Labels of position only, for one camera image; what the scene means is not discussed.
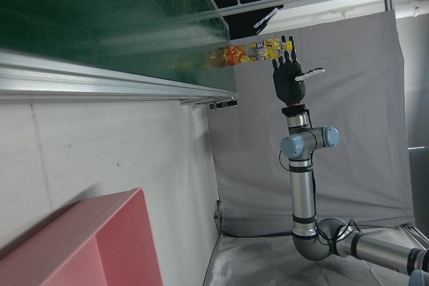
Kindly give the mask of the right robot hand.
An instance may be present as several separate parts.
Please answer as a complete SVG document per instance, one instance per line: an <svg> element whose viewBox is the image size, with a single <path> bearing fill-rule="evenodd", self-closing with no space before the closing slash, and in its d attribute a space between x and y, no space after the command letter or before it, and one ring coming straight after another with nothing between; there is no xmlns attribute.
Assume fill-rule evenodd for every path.
<svg viewBox="0 0 429 286"><path fill-rule="evenodd" d="M293 37L287 40L283 35L280 43L280 56L272 60L275 93L287 106L300 104L306 94L305 79L325 72L325 68L317 67L303 72L297 60Z"/></svg>

